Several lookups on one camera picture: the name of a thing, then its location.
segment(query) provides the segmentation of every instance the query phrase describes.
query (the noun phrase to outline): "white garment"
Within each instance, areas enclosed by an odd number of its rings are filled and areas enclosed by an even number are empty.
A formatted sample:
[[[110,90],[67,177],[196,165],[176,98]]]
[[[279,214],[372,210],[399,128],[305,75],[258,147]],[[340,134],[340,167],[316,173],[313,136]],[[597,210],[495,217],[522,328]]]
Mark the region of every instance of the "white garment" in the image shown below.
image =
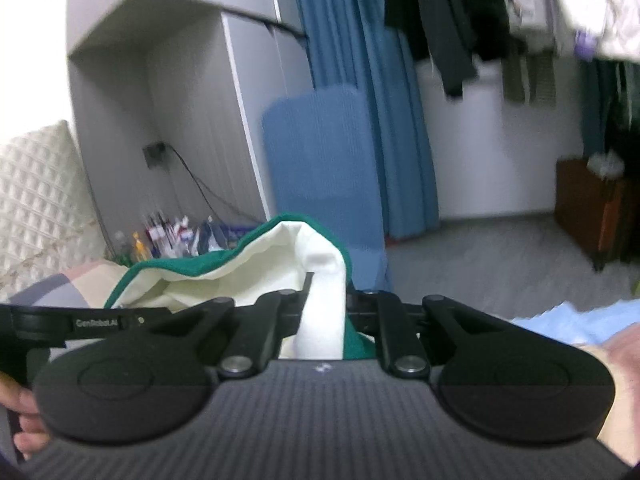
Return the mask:
[[[572,31],[598,39],[598,57],[640,62],[640,0],[558,0]]]
[[[608,0],[605,31],[598,53],[640,62],[640,0]]]
[[[506,0],[510,33],[527,44],[529,53],[554,46],[551,4],[552,0]]]
[[[314,276],[287,355],[297,359],[342,359],[346,264],[329,240],[302,221],[279,222],[233,259],[198,276],[159,267],[142,269],[115,304],[130,308],[163,306],[177,312],[226,296],[241,307],[255,303],[272,290],[302,290],[308,272]]]

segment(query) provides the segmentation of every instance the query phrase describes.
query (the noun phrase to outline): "gray floor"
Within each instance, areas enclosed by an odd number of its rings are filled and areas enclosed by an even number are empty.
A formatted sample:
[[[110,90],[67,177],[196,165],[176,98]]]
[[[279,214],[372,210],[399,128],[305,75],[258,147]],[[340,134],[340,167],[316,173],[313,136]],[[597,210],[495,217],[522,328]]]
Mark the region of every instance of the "gray floor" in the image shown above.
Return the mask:
[[[631,298],[640,266],[591,262],[552,216],[444,223],[388,248],[394,291],[403,301],[443,294],[503,317],[529,317],[563,301],[579,310]]]

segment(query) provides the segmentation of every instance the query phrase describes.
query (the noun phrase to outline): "bottle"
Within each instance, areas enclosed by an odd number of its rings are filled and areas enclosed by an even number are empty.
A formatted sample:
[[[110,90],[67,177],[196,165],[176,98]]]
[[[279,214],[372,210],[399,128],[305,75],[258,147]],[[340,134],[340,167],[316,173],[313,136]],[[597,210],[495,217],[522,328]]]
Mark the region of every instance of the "bottle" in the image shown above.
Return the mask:
[[[125,234],[122,231],[118,231],[113,238],[115,249],[113,261],[126,267],[132,266],[133,261],[131,259],[131,253],[133,252],[133,247],[131,247],[131,244],[127,240]]]
[[[154,258],[175,258],[172,245],[169,243],[162,221],[151,214],[148,218],[147,232],[152,240],[151,255]]]
[[[160,218],[160,223],[164,228],[164,232],[166,233],[166,238],[169,240],[169,245],[173,248],[175,246],[175,234],[174,234],[174,226],[171,224],[169,219],[164,216],[162,211],[158,212],[158,217]]]
[[[134,239],[134,257],[137,262],[146,262],[151,259],[151,253],[149,249],[146,248],[146,245],[142,243],[140,240],[140,235],[138,232],[133,233]]]
[[[195,234],[193,233],[193,229],[186,228],[180,231],[180,243],[182,244],[182,257],[189,258],[193,256],[191,252],[193,249],[193,241],[195,238]]]

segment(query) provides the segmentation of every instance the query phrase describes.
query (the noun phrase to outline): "metal pivot screw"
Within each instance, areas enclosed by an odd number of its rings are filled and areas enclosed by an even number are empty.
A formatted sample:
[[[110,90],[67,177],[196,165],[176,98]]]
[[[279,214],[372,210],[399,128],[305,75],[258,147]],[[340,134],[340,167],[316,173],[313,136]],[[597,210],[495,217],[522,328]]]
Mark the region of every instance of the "metal pivot screw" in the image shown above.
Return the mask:
[[[248,371],[254,362],[243,355],[231,355],[222,359],[220,367],[228,374],[243,374]]]
[[[417,355],[404,355],[396,359],[396,368],[405,374],[417,374],[427,367],[427,363]]]

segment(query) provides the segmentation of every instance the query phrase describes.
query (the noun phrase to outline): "quilted white cushion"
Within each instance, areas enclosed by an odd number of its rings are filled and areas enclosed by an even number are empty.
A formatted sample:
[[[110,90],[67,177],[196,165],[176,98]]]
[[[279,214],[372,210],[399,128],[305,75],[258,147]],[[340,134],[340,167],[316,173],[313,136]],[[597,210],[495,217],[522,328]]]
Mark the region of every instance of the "quilted white cushion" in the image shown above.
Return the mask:
[[[0,145],[0,301],[105,248],[66,121]]]

